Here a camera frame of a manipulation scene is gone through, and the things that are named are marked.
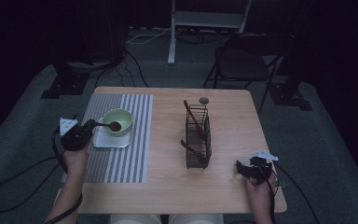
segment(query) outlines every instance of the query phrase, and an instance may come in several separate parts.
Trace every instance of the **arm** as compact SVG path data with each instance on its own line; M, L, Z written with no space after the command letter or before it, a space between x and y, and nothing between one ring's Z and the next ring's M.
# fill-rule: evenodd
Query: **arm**
M81 194L83 188L83 182L86 174L87 161L89 154L87 149L89 145L86 145L79 151L65 151L63 153L63 159L68 167L68 176L63 184L62 191L57 198L56 203L53 205L45 222L59 216L68 209L72 208ZM77 210L68 217L57 223L76 223Z
M275 175L271 175L268 182L273 187L275 182ZM249 204L252 213L255 216L257 224L271 224L272 219L270 215L270 189L268 183L265 181L257 186L254 186L249 178L244 178L244 185L248 195Z

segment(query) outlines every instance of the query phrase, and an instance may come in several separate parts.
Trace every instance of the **wooden table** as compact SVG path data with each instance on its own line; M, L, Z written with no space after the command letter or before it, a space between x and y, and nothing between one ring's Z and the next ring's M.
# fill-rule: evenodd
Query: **wooden table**
M235 161L249 161L252 151L268 149L248 91L99 87L95 93L153 94L147 178L134 184L84 184L79 213L187 214L250 213ZM186 109L207 97L212 157L206 169L186 168ZM286 210L279 190L275 212Z

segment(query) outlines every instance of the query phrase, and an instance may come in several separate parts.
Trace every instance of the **small round object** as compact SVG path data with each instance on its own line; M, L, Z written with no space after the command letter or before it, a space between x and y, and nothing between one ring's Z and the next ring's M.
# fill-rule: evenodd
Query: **small round object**
M200 103L201 103L202 105L207 105L207 104L209 104L209 99L206 98L206 97L201 97L201 98L200 98Z
M109 124L114 121L118 122L121 125L121 129L119 129L117 132L113 132L108 127L104 127L104 129L114 137L123 136L131 129L132 114L126 109L117 108L110 110L105 115L103 115L102 123Z

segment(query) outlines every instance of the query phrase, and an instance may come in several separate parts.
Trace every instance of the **spoon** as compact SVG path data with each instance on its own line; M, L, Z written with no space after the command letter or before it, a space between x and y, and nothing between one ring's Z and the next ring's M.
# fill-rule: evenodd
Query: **spoon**
M202 153L200 153L200 152L194 150L192 147L190 147L185 141L180 140L180 144L182 144L182 146L185 147L186 149L194 152L194 154L196 154L197 160L200 163L207 163L206 157Z
M110 130L112 130L112 132L118 132L121 130L121 124L117 121L113 121L109 124L104 124L104 123L99 123L99 122L95 122L95 126L105 126L108 127Z
M194 123L196 124L197 133L199 133L199 137L202 140L206 140L206 134L200 127L199 123L197 122L196 118L194 117L193 113L190 110L190 106L188 106L187 101L184 100L183 103L185 104L185 108L187 110L187 113L190 115L190 117L193 119Z

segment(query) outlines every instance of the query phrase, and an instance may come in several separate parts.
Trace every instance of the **gray carpet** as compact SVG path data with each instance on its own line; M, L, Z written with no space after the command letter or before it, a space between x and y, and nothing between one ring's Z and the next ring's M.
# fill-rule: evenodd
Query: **gray carpet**
M193 40L195 37L182 35L182 38ZM156 38L141 45L129 44L126 49L141 65L149 87L201 88L213 63L213 50L221 43L190 45L178 42L174 66L167 65L168 38ZM63 95L58 100L40 99L42 92L49 88L55 78L55 70L48 66L35 76L0 127L0 181L37 161L53 156L50 137L59 124L59 118L77 115L77 119L82 120L100 73L95 71L91 74L82 95ZM275 81L284 80L285 77L276 77ZM130 56L117 67L117 71L107 71L98 82L99 86L134 84L145 86ZM230 89L242 87L243 84L239 83L219 86ZM254 83L249 87L256 105L260 102L264 87L263 83ZM301 83L299 89L310 102L313 111L274 105L268 96L260 120L269 149L280 158L279 165L302 188L321 223L358 223L358 170L316 90L306 83ZM56 161L44 163L0 189L0 209L21 202L55 164ZM283 193L288 209L276 215L277 223L315 223L294 183L279 169L278 175L287 184ZM0 214L0 223L42 223L61 185L61 176L60 169L55 171L28 203L14 211ZM225 215L227 224L244 219L252 219L252 216ZM107 223L107 220L107 216L79 216L79 223L99 224Z

